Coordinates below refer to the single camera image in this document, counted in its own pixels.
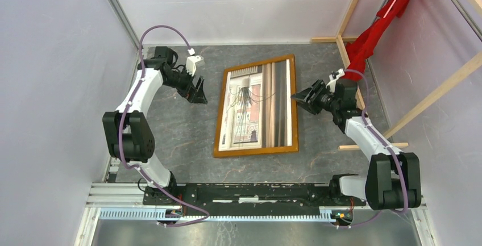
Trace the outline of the right controller board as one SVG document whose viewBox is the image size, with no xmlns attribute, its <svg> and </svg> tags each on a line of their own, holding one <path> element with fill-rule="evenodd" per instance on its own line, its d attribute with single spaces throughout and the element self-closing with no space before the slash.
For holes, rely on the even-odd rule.
<svg viewBox="0 0 482 246">
<path fill-rule="evenodd" d="M 354 221 L 354 214 L 352 210 L 336 210 L 330 214 L 330 218 L 335 220 L 335 222 L 333 222 L 335 226 L 350 226 Z"/>
</svg>

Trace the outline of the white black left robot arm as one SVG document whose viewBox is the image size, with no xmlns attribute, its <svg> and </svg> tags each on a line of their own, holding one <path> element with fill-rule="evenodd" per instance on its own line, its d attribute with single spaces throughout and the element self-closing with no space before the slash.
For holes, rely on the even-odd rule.
<svg viewBox="0 0 482 246">
<path fill-rule="evenodd" d="M 147 122 L 147 112 L 156 92 L 167 86 L 189 103 L 207 104 L 203 77 L 196 70 L 204 58 L 188 50 L 184 65 L 169 47 L 156 47 L 154 56 L 137 65 L 135 82 L 124 101 L 114 111 L 104 113 L 102 124 L 111 157 L 120 159 L 126 169 L 135 169 L 147 181 L 147 194 L 156 195 L 165 205 L 178 199 L 173 173 L 155 155 L 155 137 Z"/>
</svg>

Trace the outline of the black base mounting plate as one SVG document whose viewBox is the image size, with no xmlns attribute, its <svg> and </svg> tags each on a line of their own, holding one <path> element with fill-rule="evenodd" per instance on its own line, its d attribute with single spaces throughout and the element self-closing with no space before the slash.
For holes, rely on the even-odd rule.
<svg viewBox="0 0 482 246">
<path fill-rule="evenodd" d="M 295 183 L 187 183 L 168 192 L 145 187 L 143 204 L 173 206 L 183 216 L 315 216 L 320 207 L 335 209 L 366 206 L 356 197 L 335 193 L 328 184 Z"/>
</svg>

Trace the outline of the controller board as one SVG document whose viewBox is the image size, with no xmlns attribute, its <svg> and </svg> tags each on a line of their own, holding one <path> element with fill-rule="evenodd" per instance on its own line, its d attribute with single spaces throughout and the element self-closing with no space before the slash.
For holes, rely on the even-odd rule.
<svg viewBox="0 0 482 246">
<path fill-rule="evenodd" d="M 335 222 L 333 222 L 335 226 L 350 226 L 354 221 L 354 214 L 352 210 L 336 210 L 330 214 L 330 218 L 335 220 Z"/>
<path fill-rule="evenodd" d="M 182 209 L 167 209 L 165 217 L 171 220 L 179 220 L 184 217 L 184 211 Z"/>
</svg>

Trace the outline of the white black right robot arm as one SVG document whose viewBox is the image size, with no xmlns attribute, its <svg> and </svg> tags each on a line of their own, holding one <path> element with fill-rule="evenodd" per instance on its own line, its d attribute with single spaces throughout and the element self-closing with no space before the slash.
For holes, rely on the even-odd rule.
<svg viewBox="0 0 482 246">
<path fill-rule="evenodd" d="M 329 200 L 345 204 L 351 197 L 366 201 L 373 210 L 403 212 L 422 202 L 419 158 L 390 143 L 356 105 L 358 85 L 342 78 L 332 86 L 322 80 L 291 96 L 297 105 L 316 115 L 332 114 L 333 122 L 363 152 L 369 162 L 364 176 L 336 174 L 330 181 Z"/>
</svg>

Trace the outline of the light wooden beam structure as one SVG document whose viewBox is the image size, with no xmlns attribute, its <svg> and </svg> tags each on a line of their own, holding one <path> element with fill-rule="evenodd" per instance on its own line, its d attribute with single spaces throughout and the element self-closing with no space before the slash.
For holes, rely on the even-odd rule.
<svg viewBox="0 0 482 246">
<path fill-rule="evenodd" d="M 336 32 L 335 36 L 332 37 L 313 37 L 310 39 L 311 43 L 336 43 L 338 51 L 340 53 L 342 63 L 344 67 L 350 65 L 350 59 L 348 57 L 345 42 L 354 41 L 355 38 L 344 37 L 343 33 L 352 17 L 356 5 L 359 0 L 350 0 L 350 4 L 343 16 L 340 26 Z M 481 0 L 467 0 L 471 6 L 481 14 Z M 458 12 L 470 26 L 474 34 L 481 39 L 481 28 L 475 23 L 474 19 L 470 16 L 467 10 L 460 3 L 460 0 L 451 0 L 452 4 L 457 8 Z M 442 96 L 447 94 L 456 85 L 464 81 L 468 76 L 481 67 L 481 52 L 477 53 L 473 58 L 465 63 L 461 68 L 454 72 L 448 79 L 446 79 L 442 84 L 440 84 L 436 89 L 434 89 L 426 98 L 420 101 L 416 106 L 414 106 L 407 114 L 405 114 L 394 126 L 392 126 L 384 134 L 385 137 L 391 137 L 396 132 L 404 128 L 409 122 L 415 119 L 419 114 L 428 109 L 432 104 L 439 100 Z"/>
</svg>

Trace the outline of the red cloth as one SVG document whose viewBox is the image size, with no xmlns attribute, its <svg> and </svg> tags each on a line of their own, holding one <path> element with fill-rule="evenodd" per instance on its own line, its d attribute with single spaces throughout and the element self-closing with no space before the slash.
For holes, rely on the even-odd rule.
<svg viewBox="0 0 482 246">
<path fill-rule="evenodd" d="M 348 71 L 343 76 L 346 79 L 358 82 L 360 73 L 365 72 L 365 60 L 373 55 L 373 51 L 381 39 L 385 30 L 389 27 L 394 18 L 402 17 L 410 0 L 389 0 L 376 14 L 377 19 L 353 42 L 346 44 L 346 51 L 350 59 Z"/>
</svg>

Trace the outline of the left controller board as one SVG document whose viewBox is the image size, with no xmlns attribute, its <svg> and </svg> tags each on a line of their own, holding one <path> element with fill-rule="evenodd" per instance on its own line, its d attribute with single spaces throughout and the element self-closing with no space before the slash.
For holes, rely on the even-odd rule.
<svg viewBox="0 0 482 246">
<path fill-rule="evenodd" d="M 165 217 L 171 220 L 179 220 L 184 217 L 184 211 L 182 209 L 167 209 Z"/>
</svg>

